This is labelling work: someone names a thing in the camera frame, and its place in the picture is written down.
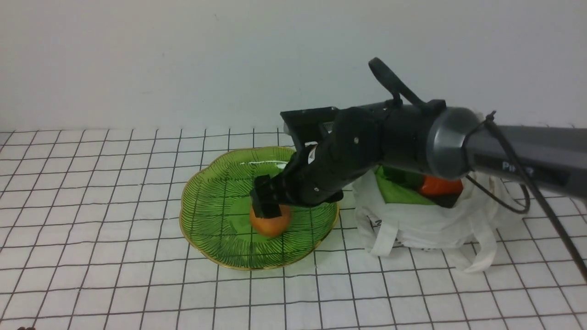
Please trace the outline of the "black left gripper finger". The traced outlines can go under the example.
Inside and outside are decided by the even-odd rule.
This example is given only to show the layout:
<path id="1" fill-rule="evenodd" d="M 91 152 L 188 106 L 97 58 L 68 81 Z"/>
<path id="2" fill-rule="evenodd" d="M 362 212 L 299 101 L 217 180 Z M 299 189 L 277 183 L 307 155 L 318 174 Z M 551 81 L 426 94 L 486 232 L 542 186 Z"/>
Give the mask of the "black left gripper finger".
<path id="1" fill-rule="evenodd" d="M 258 219 L 275 219 L 282 216 L 279 204 L 253 201 L 253 213 Z"/>

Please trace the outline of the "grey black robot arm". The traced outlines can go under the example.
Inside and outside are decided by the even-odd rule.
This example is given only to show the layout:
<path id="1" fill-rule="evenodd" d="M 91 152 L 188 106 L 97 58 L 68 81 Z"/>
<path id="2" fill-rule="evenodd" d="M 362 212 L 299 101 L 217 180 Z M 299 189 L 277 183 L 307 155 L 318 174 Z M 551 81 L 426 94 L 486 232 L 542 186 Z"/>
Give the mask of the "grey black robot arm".
<path id="1" fill-rule="evenodd" d="M 434 101 L 417 107 L 387 101 L 339 110 L 283 111 L 296 150 L 283 172 L 254 180 L 256 216 L 279 205 L 311 208 L 342 200 L 343 188 L 377 165 L 456 180 L 482 172 L 586 199 L 586 130 L 498 126 L 470 109 Z"/>

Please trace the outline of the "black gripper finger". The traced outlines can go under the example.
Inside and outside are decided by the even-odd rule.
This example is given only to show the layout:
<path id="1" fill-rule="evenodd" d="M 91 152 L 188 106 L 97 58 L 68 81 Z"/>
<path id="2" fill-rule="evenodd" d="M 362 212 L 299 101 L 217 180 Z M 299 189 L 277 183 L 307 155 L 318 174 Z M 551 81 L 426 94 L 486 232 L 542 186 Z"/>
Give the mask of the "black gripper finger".
<path id="1" fill-rule="evenodd" d="M 251 200 L 254 203 L 278 203 L 281 188 L 270 175 L 258 176 L 253 181 Z"/>

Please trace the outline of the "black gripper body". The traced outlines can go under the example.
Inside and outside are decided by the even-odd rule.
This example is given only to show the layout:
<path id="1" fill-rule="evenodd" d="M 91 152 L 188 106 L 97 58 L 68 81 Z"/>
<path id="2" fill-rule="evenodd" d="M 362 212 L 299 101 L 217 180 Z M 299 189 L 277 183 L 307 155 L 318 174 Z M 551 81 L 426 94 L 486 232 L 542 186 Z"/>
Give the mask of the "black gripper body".
<path id="1" fill-rule="evenodd" d="M 319 143 L 296 150 L 284 171 L 273 178 L 281 188 L 275 204 L 314 207 L 331 203 L 342 188 L 369 169 L 387 164 L 388 114 L 387 107 L 340 110 L 331 133 Z"/>

